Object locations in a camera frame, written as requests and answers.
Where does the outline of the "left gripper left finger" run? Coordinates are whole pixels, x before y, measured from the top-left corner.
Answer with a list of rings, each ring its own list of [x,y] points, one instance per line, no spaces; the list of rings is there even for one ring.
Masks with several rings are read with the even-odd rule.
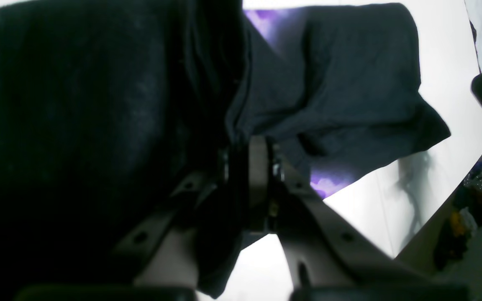
[[[202,229],[199,206],[229,179],[230,149],[217,153],[214,166],[189,172],[111,252],[114,276],[136,286],[183,286],[199,279],[196,240]]]

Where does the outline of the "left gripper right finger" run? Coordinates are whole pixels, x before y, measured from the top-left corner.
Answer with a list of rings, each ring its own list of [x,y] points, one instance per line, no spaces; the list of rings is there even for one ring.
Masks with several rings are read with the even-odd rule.
[[[264,136],[249,140],[249,230],[279,237],[296,289],[427,282],[327,206]]]

